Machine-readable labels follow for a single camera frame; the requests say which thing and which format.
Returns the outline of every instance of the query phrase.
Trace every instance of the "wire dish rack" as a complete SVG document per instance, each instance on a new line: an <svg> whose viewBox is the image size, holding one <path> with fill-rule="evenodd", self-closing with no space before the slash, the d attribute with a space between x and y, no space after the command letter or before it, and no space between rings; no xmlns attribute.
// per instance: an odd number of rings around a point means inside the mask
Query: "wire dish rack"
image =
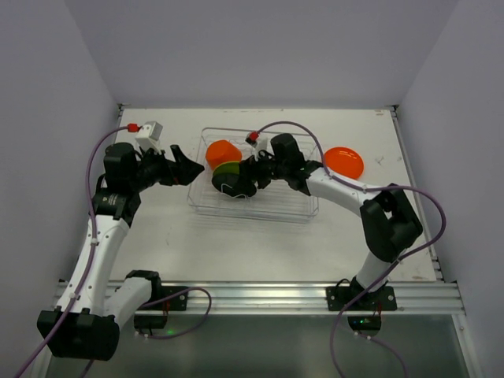
<svg viewBox="0 0 504 378"><path fill-rule="evenodd" d="M197 162L205 171L190 185L187 202L197 213L219 217L238 217L306 223L318 213L318 198L293 191L283 180L274 180L266 189L258 189L253 197L239 196L232 198L220 193L212 185L213 171L205 159L208 146L217 140L226 139L242 152L242 159L254 153L254 149L245 142L252 130L234 128L204 128L199 142ZM262 132L270 140L278 135L275 132ZM306 159L321 159L317 147L307 134L292 135L296 138L299 149ZM268 142L268 151L272 152Z"/></svg>

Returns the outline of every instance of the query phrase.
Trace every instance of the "gray wall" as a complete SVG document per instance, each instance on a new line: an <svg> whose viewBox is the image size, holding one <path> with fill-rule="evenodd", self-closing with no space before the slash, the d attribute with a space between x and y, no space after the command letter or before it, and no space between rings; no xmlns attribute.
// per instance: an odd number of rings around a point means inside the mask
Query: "gray wall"
<svg viewBox="0 0 504 378"><path fill-rule="evenodd" d="M460 283L480 360L495 377L504 371L503 37L502 0L460 1L399 118L418 185L447 210L441 266Z"/></svg>
<svg viewBox="0 0 504 378"><path fill-rule="evenodd" d="M399 103L457 0L67 0L134 106Z"/></svg>
<svg viewBox="0 0 504 378"><path fill-rule="evenodd" d="M0 376L12 376L80 250L87 156L116 106L63 2L0 2L0 46Z"/></svg>

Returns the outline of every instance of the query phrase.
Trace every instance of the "gray floor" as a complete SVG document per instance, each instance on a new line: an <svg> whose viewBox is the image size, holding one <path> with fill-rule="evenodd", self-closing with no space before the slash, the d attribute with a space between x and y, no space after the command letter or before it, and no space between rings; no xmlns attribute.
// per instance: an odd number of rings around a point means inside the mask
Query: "gray floor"
<svg viewBox="0 0 504 378"><path fill-rule="evenodd" d="M135 338L126 324L114 357L95 362L87 376L334 377L328 347L333 319L211 317L195 333L164 341ZM177 332L195 321L174 316L169 328ZM413 378L468 376L451 317L385 317L379 337L400 352ZM392 354L356 338L347 324L335 344L348 377L403 377ZM77 377L85 363L53 358L47 376Z"/></svg>

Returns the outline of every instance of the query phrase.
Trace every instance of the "orange plate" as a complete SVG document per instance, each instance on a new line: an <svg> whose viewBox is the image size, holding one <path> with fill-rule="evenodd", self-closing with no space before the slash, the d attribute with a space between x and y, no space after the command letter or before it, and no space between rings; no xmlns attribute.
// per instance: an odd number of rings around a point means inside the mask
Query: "orange plate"
<svg viewBox="0 0 504 378"><path fill-rule="evenodd" d="M334 172L358 179L364 172L362 157L347 147L333 147L324 154L325 162Z"/></svg>
<svg viewBox="0 0 504 378"><path fill-rule="evenodd" d="M242 153L227 140L217 140L208 146L205 155L212 170L228 161L241 161Z"/></svg>

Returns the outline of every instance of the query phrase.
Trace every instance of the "white table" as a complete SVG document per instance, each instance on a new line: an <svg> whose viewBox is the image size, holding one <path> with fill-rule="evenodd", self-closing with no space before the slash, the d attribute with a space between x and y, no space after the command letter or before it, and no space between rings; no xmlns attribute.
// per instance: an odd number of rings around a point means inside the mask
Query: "white table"
<svg viewBox="0 0 504 378"><path fill-rule="evenodd" d="M324 150L333 146L356 150L365 162L359 180L410 183L386 110L126 109L121 126L149 120L165 127L163 148L179 144L193 159L203 128L257 129L275 120L293 120L309 127ZM276 130L298 132L290 126ZM117 141L134 139L122 132ZM325 200L308 224L289 224L198 215L187 204L187 191L156 185L141 194L142 205L117 255L111 280L122 280L133 269L148 269L158 271L163 280L337 281L353 277L368 252L361 220ZM414 204L413 196L409 198ZM407 259L390 278L435 280L430 253L421 251Z"/></svg>

